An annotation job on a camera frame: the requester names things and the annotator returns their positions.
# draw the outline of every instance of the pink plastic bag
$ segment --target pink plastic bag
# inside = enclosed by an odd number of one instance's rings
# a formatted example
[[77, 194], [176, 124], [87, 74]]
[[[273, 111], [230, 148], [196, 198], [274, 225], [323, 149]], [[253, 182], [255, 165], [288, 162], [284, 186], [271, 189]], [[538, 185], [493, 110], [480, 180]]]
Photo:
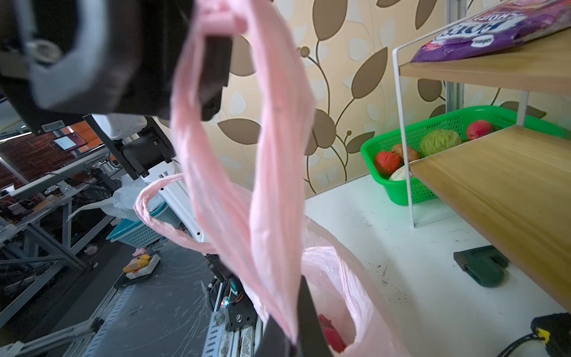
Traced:
[[[174, 146], [184, 174], [147, 186], [135, 204], [137, 215], [183, 247], [219, 254], [240, 277], [260, 316], [267, 320], [270, 314], [293, 341], [303, 255], [312, 289], [331, 293], [327, 301], [344, 307], [323, 311], [327, 308], [316, 301], [318, 313], [333, 321], [349, 345], [343, 356], [408, 356], [387, 324], [390, 314], [362, 264], [327, 230], [305, 221], [303, 151], [315, 100], [285, 22], [267, 0], [202, 0], [196, 5], [171, 98]], [[229, 180], [213, 154], [200, 123], [197, 96], [205, 37], [232, 36], [246, 29], [264, 93], [251, 202], [249, 192]], [[198, 243], [148, 212], [148, 201], [160, 188], [182, 178], [196, 220], [211, 243]], [[339, 311], [345, 311], [344, 316], [338, 316]]]

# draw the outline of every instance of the green cabbage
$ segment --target green cabbage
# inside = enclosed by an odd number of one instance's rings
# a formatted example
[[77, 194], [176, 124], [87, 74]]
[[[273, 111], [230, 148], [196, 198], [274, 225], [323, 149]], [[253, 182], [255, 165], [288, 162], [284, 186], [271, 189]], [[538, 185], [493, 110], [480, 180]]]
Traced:
[[460, 144], [462, 144], [462, 139], [457, 132], [438, 129], [423, 137], [420, 141], [420, 153], [423, 157], [427, 157]]

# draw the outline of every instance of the blue basket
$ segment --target blue basket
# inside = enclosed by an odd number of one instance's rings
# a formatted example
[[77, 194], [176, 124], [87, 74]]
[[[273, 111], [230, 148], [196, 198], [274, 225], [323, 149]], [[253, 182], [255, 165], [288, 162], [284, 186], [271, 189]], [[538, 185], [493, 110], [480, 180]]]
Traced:
[[[170, 223], [174, 227], [180, 226], [180, 219], [166, 203], [163, 203], [159, 208], [151, 212], [151, 216], [165, 223]], [[144, 248], [161, 237], [160, 234], [150, 229], [140, 220], [133, 222], [124, 219], [107, 236], [107, 240], [112, 242], [118, 240], [136, 248]]]

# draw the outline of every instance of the brown potato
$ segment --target brown potato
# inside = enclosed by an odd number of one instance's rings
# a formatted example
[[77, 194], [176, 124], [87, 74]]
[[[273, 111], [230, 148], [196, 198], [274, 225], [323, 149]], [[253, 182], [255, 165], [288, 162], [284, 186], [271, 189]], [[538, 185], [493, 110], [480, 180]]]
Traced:
[[[407, 147], [408, 151], [408, 162], [420, 159], [420, 154], [415, 149], [410, 146]], [[392, 147], [391, 152], [395, 155], [400, 156], [400, 162], [404, 163], [404, 153], [403, 144], [396, 144]]]

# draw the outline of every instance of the wooden board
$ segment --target wooden board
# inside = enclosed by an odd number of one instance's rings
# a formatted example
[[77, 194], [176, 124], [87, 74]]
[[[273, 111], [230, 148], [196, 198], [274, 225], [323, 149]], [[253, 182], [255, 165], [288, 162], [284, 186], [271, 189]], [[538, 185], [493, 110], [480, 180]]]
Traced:
[[406, 63], [405, 77], [571, 95], [571, 29], [480, 57]]
[[571, 311], [571, 142], [512, 126], [412, 173]]

